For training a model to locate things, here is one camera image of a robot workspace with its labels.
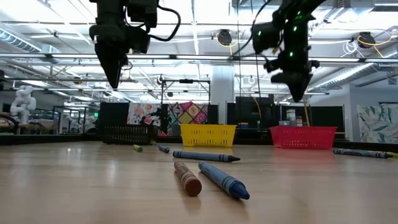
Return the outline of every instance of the colorful fabric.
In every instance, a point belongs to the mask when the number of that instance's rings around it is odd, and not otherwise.
[[[129,116],[127,118],[128,124],[140,124],[142,117],[153,113],[160,104],[145,104],[145,103],[130,103]],[[180,136],[179,124],[203,124],[207,120],[208,105],[198,105],[193,102],[169,104],[169,116],[171,122],[167,133],[162,135]],[[144,122],[151,124],[155,116],[146,118]],[[160,121],[155,121],[154,126],[160,126]]]
[[[158,108],[160,108],[160,104],[130,103],[127,124],[140,124],[142,117],[155,112]],[[151,124],[154,119],[156,119],[156,117],[152,116],[146,118],[144,122],[146,124]],[[160,126],[160,121],[154,121],[154,125]]]
[[[398,143],[398,105],[357,106],[362,142]]]

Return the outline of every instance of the black basket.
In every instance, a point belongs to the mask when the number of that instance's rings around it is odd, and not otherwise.
[[[101,128],[101,140],[106,144],[149,145],[153,135],[153,126],[126,124],[122,126],[105,125]]]

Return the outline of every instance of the plastic basket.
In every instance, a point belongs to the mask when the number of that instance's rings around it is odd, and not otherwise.
[[[153,126],[126,124],[122,126],[102,126],[101,140],[106,144],[149,145]]]
[[[331,149],[337,127],[272,127],[274,146],[282,149]]]
[[[184,146],[232,147],[236,125],[181,124]]]

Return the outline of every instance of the yellow basket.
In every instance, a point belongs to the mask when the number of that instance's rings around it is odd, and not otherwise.
[[[184,146],[232,147],[236,125],[180,124]]]

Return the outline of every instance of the yellow crayon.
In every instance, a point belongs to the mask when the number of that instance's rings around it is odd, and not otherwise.
[[[133,148],[134,148],[134,150],[135,151],[137,151],[137,152],[142,152],[142,147],[141,146],[138,146],[138,145],[133,145]]]
[[[388,155],[392,155],[393,158],[398,158],[398,154],[397,153],[393,153],[393,152],[385,152],[385,153],[387,153]]]

